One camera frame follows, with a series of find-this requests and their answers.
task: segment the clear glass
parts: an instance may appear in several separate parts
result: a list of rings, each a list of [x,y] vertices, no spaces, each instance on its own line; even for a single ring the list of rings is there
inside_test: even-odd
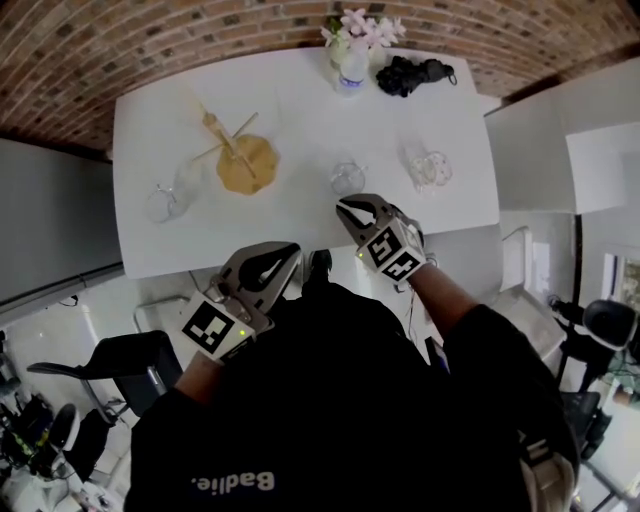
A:
[[[427,151],[419,139],[406,138],[400,142],[399,157],[418,192],[432,185],[446,185],[453,176],[447,156],[439,151]]]
[[[149,220],[160,224],[184,215],[202,188],[202,172],[199,160],[188,159],[178,167],[171,187],[157,184],[145,204]]]
[[[442,187],[449,183],[449,180],[453,176],[453,170],[451,169],[447,155],[439,151],[431,151],[428,158],[436,174],[435,184]]]
[[[409,173],[414,188],[422,192],[436,181],[436,170],[429,153],[419,139],[406,139],[400,143],[400,161]]]
[[[364,184],[364,169],[353,162],[340,163],[331,173],[331,188],[340,197],[359,194]]]

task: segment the brick wall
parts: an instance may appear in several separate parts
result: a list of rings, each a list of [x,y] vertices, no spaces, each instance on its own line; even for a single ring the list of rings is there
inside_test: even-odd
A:
[[[161,77],[261,51],[321,45],[344,8],[401,16],[401,46],[468,59],[479,92],[504,97],[637,48],[624,0],[6,0],[0,133],[48,145],[111,145],[115,99]]]

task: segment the chair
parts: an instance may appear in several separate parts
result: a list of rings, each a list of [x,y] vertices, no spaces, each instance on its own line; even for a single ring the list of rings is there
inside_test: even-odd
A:
[[[176,383],[182,367],[166,333],[151,331],[100,341],[84,366],[72,368],[56,363],[36,363],[27,371],[66,375],[80,380],[105,422],[115,423],[117,417],[129,408],[136,416],[142,416],[160,395]],[[126,402],[115,418],[100,403],[89,383],[102,379],[113,379]]]
[[[136,416],[142,416],[182,374],[171,341],[162,331],[106,338],[98,343],[84,366],[72,368],[56,363],[36,363],[27,371],[78,379],[95,405],[80,422],[73,446],[64,447],[67,462],[83,482],[92,475],[106,447],[109,430],[118,418],[128,409]],[[124,397],[126,405],[117,412],[111,409],[114,402],[100,403],[89,383],[102,379],[113,379]]]

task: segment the floor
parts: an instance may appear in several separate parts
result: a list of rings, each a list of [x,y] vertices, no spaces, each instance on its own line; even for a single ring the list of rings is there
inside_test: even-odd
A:
[[[551,293],[570,297],[573,280],[571,216],[502,212],[500,232],[496,235],[498,242],[500,236],[504,237],[525,225],[530,227],[534,245],[537,244],[534,251],[537,256],[534,257],[531,292],[541,301],[545,301]],[[456,254],[473,253],[472,247],[456,246],[455,250]],[[377,278],[372,279],[361,266],[361,262],[353,257],[351,248],[334,250],[332,255],[334,267],[331,279],[354,292],[375,297],[387,305],[402,321],[424,354],[424,342],[421,340],[429,335],[438,337],[438,334],[417,299],[414,302],[412,325],[409,329],[411,291],[398,294],[391,285],[381,283]],[[449,259],[442,253],[440,258],[445,260],[442,266],[447,270]],[[460,262],[459,268],[465,265],[469,266]],[[193,277],[202,288],[206,287],[212,273],[212,269],[195,271]],[[101,339],[134,332],[132,315],[137,305],[173,295],[188,297],[194,290],[195,284],[189,273],[139,281],[121,277],[82,293],[76,307],[56,304],[11,325],[7,329],[8,352],[26,389],[41,393],[55,410],[67,402],[73,402],[81,415],[86,414],[92,406],[79,382],[66,377],[27,373],[26,367],[39,361],[71,366],[84,364]],[[287,290],[287,298],[295,298],[299,290],[299,286],[294,283]],[[175,333],[180,307],[178,303],[159,306],[138,313],[137,318],[143,330],[165,330],[174,342],[178,359],[182,366],[186,367],[194,350],[191,346],[183,344]],[[106,401],[111,396],[118,396],[115,385],[110,381],[100,381],[95,388],[101,400]],[[108,450],[99,464],[99,468],[105,472],[109,472],[128,450],[130,428],[137,418],[127,413],[124,420],[126,423],[112,429],[109,436]],[[126,485],[120,489],[120,493],[126,493]]]

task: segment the window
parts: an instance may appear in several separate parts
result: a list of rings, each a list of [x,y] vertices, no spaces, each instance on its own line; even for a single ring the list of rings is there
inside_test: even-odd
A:
[[[640,312],[640,261],[618,258],[615,298]]]

